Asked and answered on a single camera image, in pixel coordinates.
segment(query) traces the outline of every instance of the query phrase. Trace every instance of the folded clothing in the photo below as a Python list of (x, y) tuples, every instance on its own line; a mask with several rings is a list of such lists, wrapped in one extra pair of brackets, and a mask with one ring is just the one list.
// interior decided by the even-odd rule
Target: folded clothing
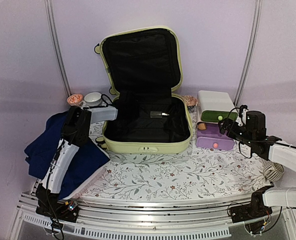
[[(47, 120), (45, 131), (24, 150), (29, 166), (29, 175), (43, 179), (58, 148), (61, 129), (68, 112), (58, 113)], [(64, 176), (58, 199), (69, 196), (85, 180), (109, 161), (109, 156), (91, 139), (79, 148)]]

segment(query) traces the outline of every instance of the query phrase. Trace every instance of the white bowl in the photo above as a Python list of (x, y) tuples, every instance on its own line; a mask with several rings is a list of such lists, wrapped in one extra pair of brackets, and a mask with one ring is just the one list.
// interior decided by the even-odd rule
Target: white bowl
[(101, 93), (91, 92), (84, 97), (84, 101), (90, 107), (98, 106), (102, 102)]

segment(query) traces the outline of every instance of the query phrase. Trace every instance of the suitcase lid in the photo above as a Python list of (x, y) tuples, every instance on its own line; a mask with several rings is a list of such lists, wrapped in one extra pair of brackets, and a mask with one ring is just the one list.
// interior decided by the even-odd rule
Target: suitcase lid
[(166, 26), (117, 33), (95, 47), (111, 83), (121, 91), (175, 91), (182, 83), (179, 42)]

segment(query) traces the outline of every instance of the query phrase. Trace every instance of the bowl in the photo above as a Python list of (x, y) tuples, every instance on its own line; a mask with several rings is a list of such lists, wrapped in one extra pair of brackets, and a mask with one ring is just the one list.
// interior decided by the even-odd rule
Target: bowl
[(102, 102), (101, 93), (91, 92), (84, 97), (84, 101), (90, 107), (98, 106)]
[(67, 102), (70, 106), (80, 106), (82, 104), (83, 95), (76, 93), (68, 97)]

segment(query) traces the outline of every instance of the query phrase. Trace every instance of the orange patterned bowl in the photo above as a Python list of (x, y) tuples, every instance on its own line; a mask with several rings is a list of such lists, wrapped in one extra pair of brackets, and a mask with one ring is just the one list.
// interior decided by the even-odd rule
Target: orange patterned bowl
[(68, 97), (67, 102), (70, 106), (80, 106), (83, 100), (81, 93), (76, 93)]

